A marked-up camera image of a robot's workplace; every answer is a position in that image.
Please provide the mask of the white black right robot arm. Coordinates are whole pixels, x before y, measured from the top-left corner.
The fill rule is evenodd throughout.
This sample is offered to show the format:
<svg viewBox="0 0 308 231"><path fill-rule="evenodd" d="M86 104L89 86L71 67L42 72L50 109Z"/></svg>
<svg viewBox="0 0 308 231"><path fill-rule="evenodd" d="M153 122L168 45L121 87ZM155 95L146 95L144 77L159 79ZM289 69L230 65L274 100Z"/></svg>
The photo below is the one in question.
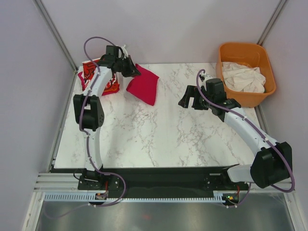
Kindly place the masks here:
<svg viewBox="0 0 308 231"><path fill-rule="evenodd" d="M188 85L178 105L188 108L190 99L193 99L193 109L210 109L213 115L236 131L254 154L252 164L227 168L226 174L220 177L223 188L229 190L245 181L264 189L288 178L292 185L295 184L291 146L276 141L258 128L235 99L227 98L220 79L209 79L202 87Z"/></svg>

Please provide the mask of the crimson red t-shirt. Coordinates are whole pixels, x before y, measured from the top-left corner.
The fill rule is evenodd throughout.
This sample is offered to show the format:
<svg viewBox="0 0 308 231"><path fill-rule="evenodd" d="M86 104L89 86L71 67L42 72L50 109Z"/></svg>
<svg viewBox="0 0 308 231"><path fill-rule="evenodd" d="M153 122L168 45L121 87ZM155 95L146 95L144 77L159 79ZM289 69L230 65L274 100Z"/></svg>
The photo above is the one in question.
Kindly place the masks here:
<svg viewBox="0 0 308 231"><path fill-rule="evenodd" d="M135 76L129 82L126 91L144 103L154 106L157 97L159 76L141 67L139 64L135 64L135 66L141 75Z"/></svg>

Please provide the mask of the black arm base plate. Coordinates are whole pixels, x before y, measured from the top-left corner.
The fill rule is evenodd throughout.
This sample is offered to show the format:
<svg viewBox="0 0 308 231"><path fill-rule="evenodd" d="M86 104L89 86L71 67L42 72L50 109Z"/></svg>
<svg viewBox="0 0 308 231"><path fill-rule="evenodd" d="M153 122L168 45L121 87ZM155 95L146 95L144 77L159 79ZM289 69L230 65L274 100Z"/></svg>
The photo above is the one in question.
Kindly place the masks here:
<svg viewBox="0 0 308 231"><path fill-rule="evenodd" d="M193 199L213 197L214 191L246 191L244 182L227 178L226 167L105 168L102 174L83 170L78 189L107 190L109 198Z"/></svg>

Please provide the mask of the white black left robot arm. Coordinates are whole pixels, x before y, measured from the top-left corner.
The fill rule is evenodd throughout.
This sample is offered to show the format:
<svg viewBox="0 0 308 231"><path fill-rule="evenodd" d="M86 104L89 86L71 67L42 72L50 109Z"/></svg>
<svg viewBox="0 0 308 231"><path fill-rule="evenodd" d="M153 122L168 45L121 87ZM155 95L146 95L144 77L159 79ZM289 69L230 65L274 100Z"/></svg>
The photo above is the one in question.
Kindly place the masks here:
<svg viewBox="0 0 308 231"><path fill-rule="evenodd" d="M104 123L104 111L100 101L108 82L116 73L135 77L141 73L135 67L125 46L106 46L99 62L94 62L92 79L81 94L73 97L75 120L83 133L86 146L86 161L79 177L79 190L101 190L106 178L98 170L103 169L100 152L100 131Z"/></svg>

